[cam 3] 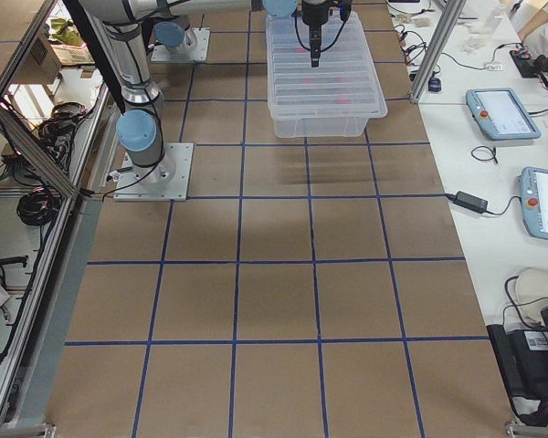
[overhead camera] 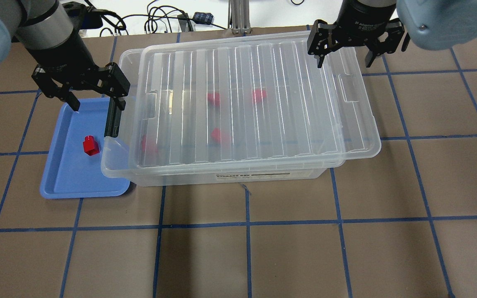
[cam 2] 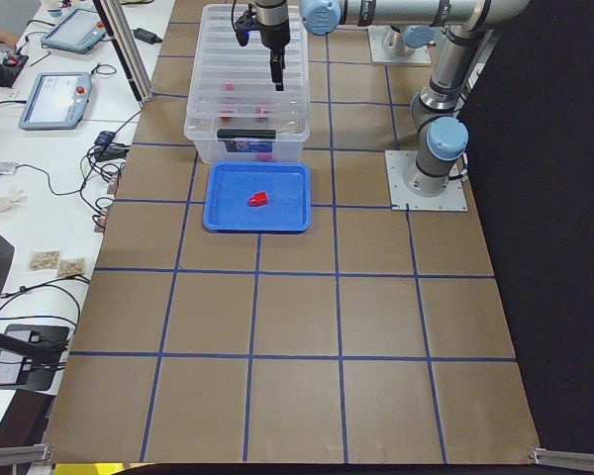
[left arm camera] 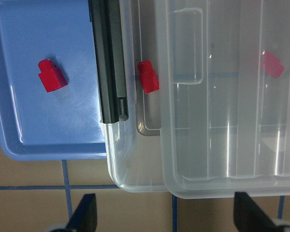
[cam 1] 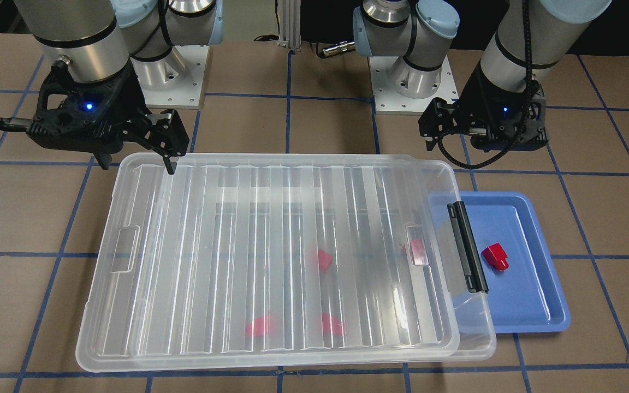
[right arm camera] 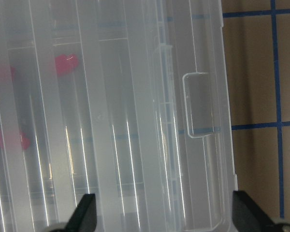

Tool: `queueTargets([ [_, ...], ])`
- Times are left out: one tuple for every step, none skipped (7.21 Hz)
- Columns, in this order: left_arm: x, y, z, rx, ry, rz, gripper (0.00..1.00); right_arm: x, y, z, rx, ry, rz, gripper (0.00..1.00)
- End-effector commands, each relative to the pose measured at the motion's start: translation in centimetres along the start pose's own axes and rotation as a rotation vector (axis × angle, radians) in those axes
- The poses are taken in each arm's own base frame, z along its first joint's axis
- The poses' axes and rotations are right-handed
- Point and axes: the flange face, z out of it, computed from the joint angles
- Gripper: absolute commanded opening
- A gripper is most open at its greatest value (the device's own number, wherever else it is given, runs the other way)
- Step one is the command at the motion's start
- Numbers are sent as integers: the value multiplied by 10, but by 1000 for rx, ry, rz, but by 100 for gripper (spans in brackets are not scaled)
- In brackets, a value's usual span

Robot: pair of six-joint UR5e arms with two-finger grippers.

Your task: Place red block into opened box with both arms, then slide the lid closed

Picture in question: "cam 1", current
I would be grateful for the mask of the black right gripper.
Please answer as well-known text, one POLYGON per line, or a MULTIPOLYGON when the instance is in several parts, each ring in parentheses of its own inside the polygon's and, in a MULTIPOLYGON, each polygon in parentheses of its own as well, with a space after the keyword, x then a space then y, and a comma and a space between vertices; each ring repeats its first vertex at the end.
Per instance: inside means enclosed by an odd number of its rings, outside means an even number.
POLYGON ((103 170, 124 142, 134 142, 159 154, 173 175, 189 147, 177 110, 150 113, 131 61, 105 80, 82 83, 73 80, 67 62, 55 60, 26 134, 44 148, 94 153, 103 170))

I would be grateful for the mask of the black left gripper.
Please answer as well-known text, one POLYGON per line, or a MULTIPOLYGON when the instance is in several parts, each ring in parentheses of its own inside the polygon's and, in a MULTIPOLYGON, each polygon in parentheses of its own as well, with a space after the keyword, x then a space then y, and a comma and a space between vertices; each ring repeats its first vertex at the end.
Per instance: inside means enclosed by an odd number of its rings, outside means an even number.
POLYGON ((506 91, 484 75, 478 65, 462 89, 459 100, 448 104, 434 98, 419 118, 419 134, 426 138, 426 147, 433 150, 444 133, 470 136, 472 147, 489 152, 503 150, 518 136, 512 150, 534 151, 548 144, 545 125, 546 97, 539 82, 534 81, 530 112, 522 119, 526 95, 506 91))

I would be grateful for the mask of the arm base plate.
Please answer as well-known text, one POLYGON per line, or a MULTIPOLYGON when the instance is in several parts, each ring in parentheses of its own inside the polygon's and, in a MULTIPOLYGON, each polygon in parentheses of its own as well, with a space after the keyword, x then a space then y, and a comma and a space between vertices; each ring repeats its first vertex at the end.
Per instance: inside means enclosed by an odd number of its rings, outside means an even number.
POLYGON ((163 59, 132 59, 150 109, 200 109, 210 47, 175 46, 163 59))
POLYGON ((431 72, 412 69, 402 57, 370 57, 369 67, 379 114, 421 115, 432 99, 443 99, 447 104, 459 99, 447 57, 431 72))

